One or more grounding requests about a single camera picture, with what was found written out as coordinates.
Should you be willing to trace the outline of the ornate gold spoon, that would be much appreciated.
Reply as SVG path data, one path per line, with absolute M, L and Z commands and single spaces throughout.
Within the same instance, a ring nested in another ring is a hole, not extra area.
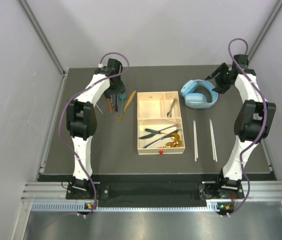
M 179 147 L 182 147 L 182 146 L 183 146 L 182 141 L 175 140 L 175 141 L 172 141 L 172 142 L 167 142 L 161 148 L 179 148 Z

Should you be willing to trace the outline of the plain gold spoon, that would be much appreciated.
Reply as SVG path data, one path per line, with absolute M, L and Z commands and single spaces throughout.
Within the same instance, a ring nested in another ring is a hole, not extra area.
M 177 133 L 171 133 L 171 134 L 167 134 L 167 137 L 170 137 L 171 139 L 173 139 L 174 141 L 179 141 L 180 140 L 180 135 Z

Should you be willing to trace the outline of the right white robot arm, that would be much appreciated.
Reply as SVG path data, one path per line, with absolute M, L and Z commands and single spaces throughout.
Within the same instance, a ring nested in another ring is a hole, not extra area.
M 214 185 L 215 194 L 226 198 L 239 190 L 251 153 L 269 135 L 276 105 L 267 102 L 260 93 L 256 73 L 249 68 L 248 56 L 245 54 L 234 55 L 232 67 L 222 63 L 207 79 L 215 80 L 216 87 L 213 91 L 218 94 L 224 94 L 231 86 L 235 86 L 242 100 L 242 107 L 233 127 L 234 147 Z

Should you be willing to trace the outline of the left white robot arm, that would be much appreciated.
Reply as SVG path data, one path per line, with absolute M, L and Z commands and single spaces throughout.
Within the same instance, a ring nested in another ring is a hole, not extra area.
M 106 66 L 98 66 L 84 91 L 71 100 L 66 108 L 66 128 L 71 136 L 75 159 L 71 185 L 86 199 L 95 191 L 94 185 L 89 181 L 93 174 L 91 145 L 97 130 L 95 106 L 102 96 L 110 99 L 112 95 L 125 92 L 120 76 L 122 71 L 122 63 L 109 58 Z

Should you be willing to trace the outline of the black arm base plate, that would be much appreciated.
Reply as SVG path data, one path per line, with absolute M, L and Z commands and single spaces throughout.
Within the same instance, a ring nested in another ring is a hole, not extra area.
M 197 184 L 195 182 L 112 182 L 97 184 L 95 189 L 89 184 L 86 189 L 68 185 L 67 199 L 98 200 L 109 203 L 134 203 L 140 201 L 210 200 L 241 198 L 242 193 L 216 191 L 212 183 Z

